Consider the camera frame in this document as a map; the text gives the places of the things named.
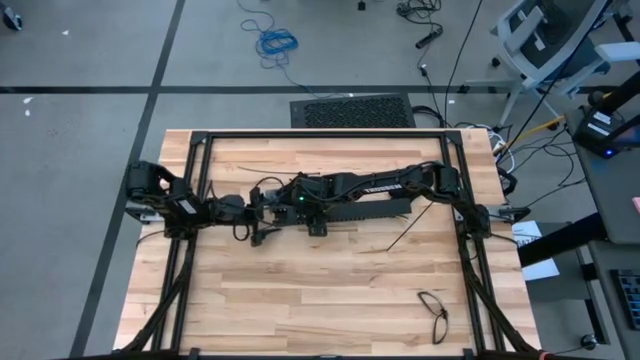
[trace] keyboard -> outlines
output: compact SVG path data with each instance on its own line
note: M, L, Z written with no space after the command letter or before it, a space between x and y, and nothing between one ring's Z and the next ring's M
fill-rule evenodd
M629 325L640 330L640 270L611 270Z

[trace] blue cable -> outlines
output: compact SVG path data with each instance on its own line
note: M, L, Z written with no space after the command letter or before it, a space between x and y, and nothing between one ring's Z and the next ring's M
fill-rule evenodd
M251 14L261 14L266 15L271 20L271 25L269 25L266 29L261 29L260 25L256 19L246 19L240 23L240 28L244 31L250 32L258 32L258 40L256 41L255 50L256 54L260 57L260 67L263 69L274 69L279 68L284 72L284 76L289 80L290 83L296 86L300 86L306 92L313 95L317 99L326 99L330 98L334 95L340 95L342 97L346 97L343 94L333 93L326 96L318 96L311 89L303 84L295 82L291 79L289 74L287 73L286 66L289 65L289 51L295 50L298 48L298 39L296 39L291 32L287 29L275 29L276 20L273 16L266 12L260 10L251 10L247 9L240 3L240 0L236 0L238 6L244 10L245 12Z

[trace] electronic device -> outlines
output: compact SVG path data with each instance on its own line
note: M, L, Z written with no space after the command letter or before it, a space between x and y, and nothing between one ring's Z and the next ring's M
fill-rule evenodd
M640 71L608 95L591 94L592 108L573 134L583 148L609 159L620 151L640 147L640 116L624 121L615 112L640 92Z
M573 140L603 158L611 158L626 148L640 147L640 116L624 122L593 109Z
M200 199L184 179L165 167L139 161L127 169L126 191L130 201L146 205L164 218L164 234L168 238L185 239L198 229L220 225L233 226L239 241L251 237L252 246L260 246L267 234L285 226L306 225L309 236L327 236L330 222L411 213L411 202L419 196L451 204L469 233L483 237L491 234L487 209L470 201L458 170L436 161L369 175L298 173L288 184L281 183L280 188L262 193L259 185L269 178L280 181L268 177L258 182L245 205L240 195ZM163 189L161 181L169 187ZM378 193L388 193L389 199L357 201ZM265 220L265 210L272 213L273 219ZM246 228L242 238L236 235L238 226Z
M640 271L611 270L611 276L629 326L640 330Z

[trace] black metal frame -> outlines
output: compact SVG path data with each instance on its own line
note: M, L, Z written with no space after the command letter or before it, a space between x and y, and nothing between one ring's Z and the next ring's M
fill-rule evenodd
M189 144L189 152L187 156L187 163L185 168L184 178L191 183L195 165L196 151L199 146L204 146L203 152L203 161L200 168L200 176L197 184L197 195L201 198L206 196L205 189L208 181L208 173L210 167L210 159L211 152L213 149L213 142L215 139L220 138L424 138L424 139L435 139L440 142L440 149L442 152L442 162L445 165L451 165L451 155L449 153L448 145L451 144L455 147L455 152L457 155L457 160L459 164L459 171L462 178L462 184L465 191L468 192L469 198L471 201L473 200L473 190L471 188L471 180L469 178L469 171L467 168L466 157L464 153L464 148L462 145L462 137L459 131L455 130L446 130L446 131L267 131L267 132L252 132L252 131L232 131L232 132L206 132L206 131L195 131L191 134L190 144ZM452 214L455 219L455 211L452 208ZM456 235L458 238L459 246L464 247L460 252L461 258L460 261L464 266L464 262L468 261L469 255L466 248L467 239L463 238L463 234L460 233L460 223L456 221ZM187 279L184 284L181 284L180 294L178 298L178 309L175 315L175 324L173 327L173 334L171 337L171 346L170 350L179 351L180 349L180 341L182 335L182 329L184 326L184 320L186 315L187 308L187 297L189 294L189 279L191 278L192 272L192 264L195 257L195 245L197 241L197 234L185 240L187 242L187 252L185 255L185 262L183 271L187 272ZM180 249L180 243L184 241L180 241L177 239L171 240L171 246L169 248L169 254L167 259L167 266L164 276L164 283L162 286L162 294L163 298L166 297L172 287L174 287L175 283L171 281L175 274L176 260L178 257L178 252ZM493 286L491 283L491 275L489 273L489 266L487 262L486 252L484 248L484 244L482 239L475 238L474 239L476 251L478 254L478 262L480 273L482 277L482 282L484 284L487 292L493 297ZM476 294L474 290L471 288L469 284L466 284L466 293L467 300L469 306L469 314L471 316L471 327L473 330L474 341L476 344L477 352L486 350L486 344L484 340L484 334L482 331L482 322L480 319L480 310L478 307L478 301L476 298ZM165 325L165 317L162 316L162 319L154 331L153 340L151 344L152 351L160 351L162 346L162 339L164 336L164 325ZM504 351L504 340L502 337L502 333L496 321L491 318L491 330L495 341L495 349L498 351ZM466 356L438 356L438 357L421 357L421 358L429 358L429 359L462 359L466 358ZM307 357L296 357L297 359L303 359Z

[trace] butcher block tabletop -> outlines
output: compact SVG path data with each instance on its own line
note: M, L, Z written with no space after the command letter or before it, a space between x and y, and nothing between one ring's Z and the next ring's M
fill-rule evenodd
M502 204L486 131L460 132L476 203ZM191 130L165 135L159 163L178 176L184 173L190 137ZM450 152L455 159L452 146ZM196 159L194 189L201 157ZM266 176L287 183L299 171L367 174L427 160L441 160L436 139L222 138L213 142L208 179L216 196L241 194L248 201L249 190ZM260 187L264 191L279 184L265 181ZM329 224L327 237L309 237L304 226L288 227L256 248L235 240L230 227L201 230L181 353L192 347L202 354L237 355L461 355L465 348L475 349L451 206L432 204L387 251L429 205L419 198L406 217ZM162 223L143 226L140 236L162 228ZM242 236L245 229L237 231ZM493 222L492 232L512 237L507 224ZM138 246L114 348L131 341L157 306L169 245L157 234ZM485 247L498 305L539 347L515 245L493 237ZM432 342L436 317L420 302L418 291L439 297L449 313L449 333L439 345ZM434 300L426 300L439 309ZM480 312L492 348L482 305ZM175 303L167 316L164 348L174 314ZM436 328L438 335L443 324Z

